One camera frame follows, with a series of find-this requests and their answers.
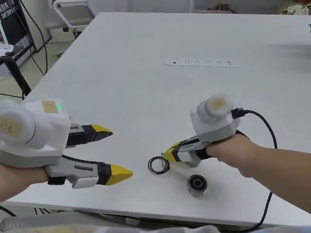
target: hand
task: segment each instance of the hand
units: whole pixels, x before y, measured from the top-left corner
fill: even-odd
[[[0,202],[21,193],[34,183],[48,181],[44,168],[13,168],[0,164]]]
[[[206,148],[210,156],[216,157],[220,162],[237,168],[245,177],[250,177],[249,170],[259,149],[260,146],[239,134],[222,142],[211,144]]]

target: label sticker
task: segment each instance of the label sticker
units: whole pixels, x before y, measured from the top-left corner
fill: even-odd
[[[42,106],[45,113],[58,113],[56,103],[53,100],[42,101]]]
[[[13,138],[19,138],[23,131],[23,125],[10,120],[6,117],[0,116],[0,132]]]
[[[241,68],[232,60],[226,59],[195,59],[195,58],[171,58],[165,59],[164,64],[167,66],[181,67],[220,67],[220,68]]]

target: finger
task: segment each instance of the finger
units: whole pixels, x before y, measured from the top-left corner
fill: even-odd
[[[222,162],[220,158],[218,158],[217,156],[212,156],[212,158],[217,159],[219,162]]]
[[[206,152],[210,156],[218,157],[217,148],[218,148],[217,144],[211,144],[211,145],[206,147]]]
[[[28,184],[45,183],[49,179],[48,174],[42,167],[20,169],[19,172]]]

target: floor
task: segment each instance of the floor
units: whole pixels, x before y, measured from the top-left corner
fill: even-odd
[[[49,68],[51,68],[58,60],[56,54],[68,48],[71,45],[71,42],[62,42],[62,43],[55,43],[55,44],[47,44],[48,50],[48,63]],[[41,69],[45,70],[45,53],[42,49],[39,53],[34,54],[34,59],[41,67]],[[34,64],[31,58],[21,65],[22,74],[24,75],[27,83],[29,84],[30,88],[33,89],[42,79],[43,75],[38,70],[37,66]],[[12,77],[1,77],[5,80],[0,81],[0,93],[10,94],[15,96],[21,96],[21,90],[18,87],[17,83]],[[0,100],[6,99],[8,97],[1,96]]]
[[[65,50],[70,45],[71,45],[70,42],[47,44],[49,68],[51,68],[57,62],[58,58],[56,54],[61,50]],[[34,59],[38,63],[38,65],[41,67],[41,69],[44,70],[45,53],[43,49],[39,53],[34,54]],[[37,66],[34,64],[31,58],[28,58],[28,60],[24,64],[21,65],[20,69],[31,89],[33,89],[43,77],[43,75],[38,70]],[[4,77],[4,79],[5,80],[0,81],[0,93],[21,96],[21,90],[19,86],[17,85],[17,83],[15,82],[15,80],[10,76]],[[6,97],[6,96],[0,95],[0,101],[3,99],[7,99],[7,98],[11,98],[17,102],[21,101],[21,99],[18,99],[18,98],[12,98],[12,97]],[[10,211],[12,211],[17,216],[35,216],[34,208],[9,207],[9,206],[5,206],[5,207],[9,209]],[[0,221],[6,217],[8,217],[8,215],[0,211]]]

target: white table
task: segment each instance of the white table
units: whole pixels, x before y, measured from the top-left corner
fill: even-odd
[[[7,203],[251,226],[268,190],[210,159],[152,175],[148,160],[194,135],[189,111],[217,93],[263,114],[280,148],[311,152],[310,18],[295,16],[101,13],[43,78],[27,101],[61,97],[72,121],[101,124],[114,135],[66,150],[79,159],[118,164],[134,176],[115,186],[74,190],[34,185]],[[242,68],[169,67],[166,57],[232,59]],[[240,130],[272,147],[254,116]],[[197,199],[192,174],[208,179]],[[310,225],[311,215],[273,196],[265,224]]]

